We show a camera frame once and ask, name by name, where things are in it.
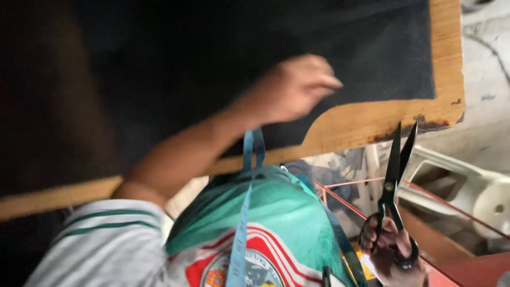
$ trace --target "hand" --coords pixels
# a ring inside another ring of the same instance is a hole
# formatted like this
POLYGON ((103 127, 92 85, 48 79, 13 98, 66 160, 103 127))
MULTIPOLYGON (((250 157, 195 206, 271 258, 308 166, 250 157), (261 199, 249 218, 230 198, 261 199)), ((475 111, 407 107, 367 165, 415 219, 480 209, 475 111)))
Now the hand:
POLYGON ((404 229, 397 231, 395 222, 391 218, 384 218, 382 221, 382 230, 379 240, 375 246, 374 252, 370 254, 370 249, 375 241, 375 227, 377 219, 372 218, 365 228, 361 236, 361 252, 370 256, 370 261, 375 267, 376 276, 384 286, 392 287, 422 287, 426 277, 425 266, 420 259, 413 263, 413 267, 404 270, 395 264, 395 256, 403 256, 408 258, 411 255, 411 242, 409 234, 404 229), (397 245, 398 253, 395 254, 390 245, 397 245))
POLYGON ((232 108, 254 127, 304 117, 334 89, 342 87, 321 56, 306 54, 279 63, 258 79, 232 108))

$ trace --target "wooden board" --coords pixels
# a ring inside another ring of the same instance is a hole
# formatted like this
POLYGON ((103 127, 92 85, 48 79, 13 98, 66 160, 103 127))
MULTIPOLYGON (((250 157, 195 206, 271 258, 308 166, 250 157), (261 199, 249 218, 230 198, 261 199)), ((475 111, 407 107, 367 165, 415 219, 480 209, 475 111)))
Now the wooden board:
MULTIPOLYGON (((332 108, 314 122, 302 145, 267 152, 265 164, 384 141, 399 121, 406 126, 419 119, 424 132, 455 125, 465 107, 459 1, 430 0, 430 17, 435 100, 358 103, 332 108)), ((207 174, 233 172, 241 166, 241 157, 226 158, 210 167, 207 174)), ((120 180, 111 177, 4 197, 0 202, 0 220, 104 199, 120 180)))

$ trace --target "black fabric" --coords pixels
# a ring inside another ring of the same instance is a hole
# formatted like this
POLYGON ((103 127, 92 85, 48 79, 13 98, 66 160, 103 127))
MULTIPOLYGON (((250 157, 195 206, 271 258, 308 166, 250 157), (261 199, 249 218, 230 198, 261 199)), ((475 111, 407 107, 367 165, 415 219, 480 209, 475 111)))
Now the black fabric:
MULTIPOLYGON (((219 110, 264 70, 326 57, 345 84, 304 119, 264 127, 268 149, 298 145, 327 109, 433 99, 427 0, 76 3, 122 166, 219 110)), ((237 144, 225 155, 241 154, 237 144)))
POLYGON ((336 105, 434 97, 427 0, 6 1, 0 27, 2 195, 125 173, 305 52, 345 86, 269 150, 336 105))

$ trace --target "scissors blade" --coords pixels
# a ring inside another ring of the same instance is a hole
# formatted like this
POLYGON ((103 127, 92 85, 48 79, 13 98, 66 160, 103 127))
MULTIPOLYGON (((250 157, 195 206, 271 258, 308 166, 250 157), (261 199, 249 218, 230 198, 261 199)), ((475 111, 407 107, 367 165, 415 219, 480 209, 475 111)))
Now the scissors blade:
POLYGON ((399 175, 397 178, 397 184, 400 183, 402 176, 405 172, 405 168, 407 167, 407 163, 413 153, 414 144, 416 142, 416 134, 418 133, 418 122, 415 122, 413 128, 411 129, 411 133, 407 137, 407 140, 404 143, 404 147, 400 152, 400 168, 399 175))
POLYGON ((402 133, 402 123, 398 123, 397 129, 393 135, 393 143, 391 145, 390 157, 388 158, 388 168, 386 169, 386 181, 398 179, 400 169, 400 137, 402 133))

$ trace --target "teal shirt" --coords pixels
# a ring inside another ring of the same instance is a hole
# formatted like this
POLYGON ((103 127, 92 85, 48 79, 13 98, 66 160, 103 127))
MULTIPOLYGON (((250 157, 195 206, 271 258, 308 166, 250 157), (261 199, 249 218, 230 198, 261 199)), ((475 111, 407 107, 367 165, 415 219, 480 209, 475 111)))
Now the teal shirt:
POLYGON ((229 245, 222 242, 232 238, 253 173, 246 258, 251 260, 247 269, 251 266, 258 275, 251 282, 252 273, 247 271, 248 285, 278 286, 294 279, 300 284, 301 277, 314 279, 328 266, 346 286, 354 286, 322 203, 299 179, 276 166, 219 177, 208 184, 177 218, 166 243, 171 258, 194 249, 194 258, 182 259, 196 265, 188 268, 190 274, 201 277, 200 286, 215 286, 214 282, 221 286, 230 254, 229 245), (218 249, 211 251, 211 246, 218 249), (213 254, 208 257, 209 269, 201 267, 205 261, 198 263, 197 255, 207 252, 213 254))

